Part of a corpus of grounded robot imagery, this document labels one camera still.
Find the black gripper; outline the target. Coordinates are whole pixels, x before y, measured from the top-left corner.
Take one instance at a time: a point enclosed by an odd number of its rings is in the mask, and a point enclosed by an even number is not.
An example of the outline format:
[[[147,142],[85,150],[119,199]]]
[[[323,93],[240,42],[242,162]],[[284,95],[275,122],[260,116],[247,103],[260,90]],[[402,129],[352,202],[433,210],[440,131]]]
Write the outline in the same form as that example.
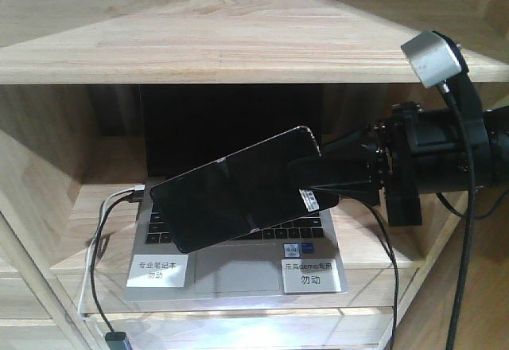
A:
[[[380,145],[388,160],[384,188],[390,226],[421,225],[422,194],[469,189],[472,182],[464,139],[451,109],[420,111],[414,102],[400,103],[379,126]],[[321,147],[323,159],[369,159],[375,151],[375,133],[368,127]],[[370,181],[298,181],[297,187],[311,191],[320,208],[332,208],[345,198],[380,205],[382,185]]]

